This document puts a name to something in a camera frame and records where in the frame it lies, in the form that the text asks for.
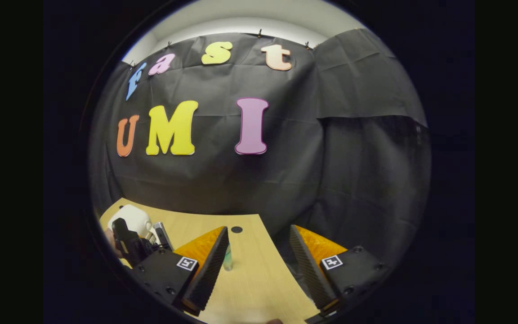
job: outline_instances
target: wooden table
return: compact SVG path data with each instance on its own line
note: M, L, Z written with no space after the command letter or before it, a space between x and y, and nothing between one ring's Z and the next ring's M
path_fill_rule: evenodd
M229 228L233 270L221 268L199 320L209 324L265 324L279 318L284 324L305 324L304 320L319 312L287 269L259 215L177 213L122 198L101 216L104 230L119 206L127 204L146 211L153 224L161 221L174 248L219 226ZM243 231L236 234L231 231L233 226Z

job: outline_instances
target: black cloth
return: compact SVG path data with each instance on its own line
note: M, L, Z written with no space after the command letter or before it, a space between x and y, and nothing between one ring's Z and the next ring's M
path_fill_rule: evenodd
M230 59L203 65L205 48L230 41ZM290 50L292 68L273 70L261 48ZM148 76L163 55L169 70ZM128 81L147 66L125 100ZM266 100L261 155L239 155L236 100ZM195 100L191 156L148 156L149 110ZM116 151L117 123L140 115L132 151ZM423 107L404 68L367 29L346 31L315 49L241 33L172 44L113 72L95 113L89 151L95 214L124 197L185 213L259 214L290 270L296 224L351 248L361 244L395 266L420 223L430 177Z

